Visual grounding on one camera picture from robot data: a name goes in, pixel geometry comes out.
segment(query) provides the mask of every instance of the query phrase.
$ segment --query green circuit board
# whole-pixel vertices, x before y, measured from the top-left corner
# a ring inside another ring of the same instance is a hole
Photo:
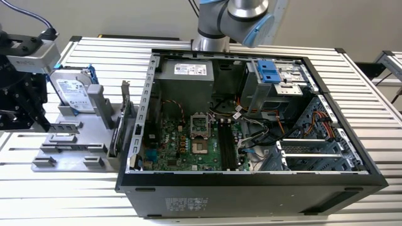
[[[165,120],[161,132],[161,148],[158,149],[158,160],[153,163],[154,171],[221,171],[222,157],[218,140],[218,122],[212,122],[212,134],[208,140],[208,153],[193,153],[193,142],[190,137],[190,126],[182,128],[180,132],[181,121]],[[241,125],[233,125],[233,134],[242,134]],[[249,165],[245,164],[240,170],[249,170]]]

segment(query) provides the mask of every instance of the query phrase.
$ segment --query power supply label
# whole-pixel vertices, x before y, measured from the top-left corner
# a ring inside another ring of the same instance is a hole
[[[205,211],[209,198],[166,198],[169,211]]]
[[[58,79],[58,84],[69,105],[78,111],[94,111],[91,100],[82,82]]]
[[[177,64],[176,74],[208,75],[208,65]]]

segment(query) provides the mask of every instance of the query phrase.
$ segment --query metal workbench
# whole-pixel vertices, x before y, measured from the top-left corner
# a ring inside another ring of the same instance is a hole
[[[97,68],[105,95],[122,101],[122,80],[140,103],[153,48],[190,49],[188,41],[83,38],[63,52],[65,66]],[[0,219],[5,223],[133,225],[402,225],[402,117],[348,54],[332,48],[232,45],[232,52],[309,57],[391,186],[329,217],[201,218],[145,220],[125,194],[114,191],[117,173],[34,173],[31,161],[46,134],[6,133],[0,138]],[[59,99],[49,86],[45,105],[55,121]]]
[[[381,63],[391,70],[397,79],[385,79],[381,82],[384,86],[402,86],[402,52],[383,51],[379,55],[376,63]],[[381,79],[375,79],[373,83],[380,82]]]

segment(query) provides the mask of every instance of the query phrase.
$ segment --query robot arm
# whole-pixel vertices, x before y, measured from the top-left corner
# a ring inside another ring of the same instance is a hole
[[[229,52],[230,38],[256,48],[274,24],[269,0],[201,0],[197,51]]]

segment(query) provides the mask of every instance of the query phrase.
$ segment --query ram slot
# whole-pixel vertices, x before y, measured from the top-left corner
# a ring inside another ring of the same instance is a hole
[[[236,170],[238,167],[233,142],[233,126],[229,122],[220,122],[218,136],[222,158],[222,170]]]

